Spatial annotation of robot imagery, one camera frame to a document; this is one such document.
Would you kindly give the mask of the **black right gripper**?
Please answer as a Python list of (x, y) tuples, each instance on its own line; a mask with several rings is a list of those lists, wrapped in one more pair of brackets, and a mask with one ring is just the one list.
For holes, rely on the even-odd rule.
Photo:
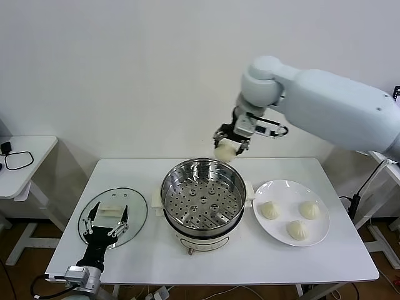
[(234, 124), (221, 125), (221, 127), (213, 135), (214, 146), (218, 147), (219, 143), (224, 138), (229, 139), (231, 141), (238, 141), (239, 147), (236, 151), (237, 156), (249, 149), (249, 142), (250, 142), (249, 138), (244, 137), (240, 134), (236, 134), (234, 132)]

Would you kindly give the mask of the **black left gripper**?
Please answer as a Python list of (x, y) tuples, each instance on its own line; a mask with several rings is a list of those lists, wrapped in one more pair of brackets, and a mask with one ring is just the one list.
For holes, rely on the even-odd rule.
[(76, 263), (76, 266), (104, 268), (104, 256), (108, 246), (117, 243), (118, 238), (129, 229), (128, 205), (125, 206), (120, 221), (113, 229), (111, 227), (93, 227), (99, 205), (100, 202), (97, 202), (87, 218), (82, 220), (87, 247), (83, 258)]

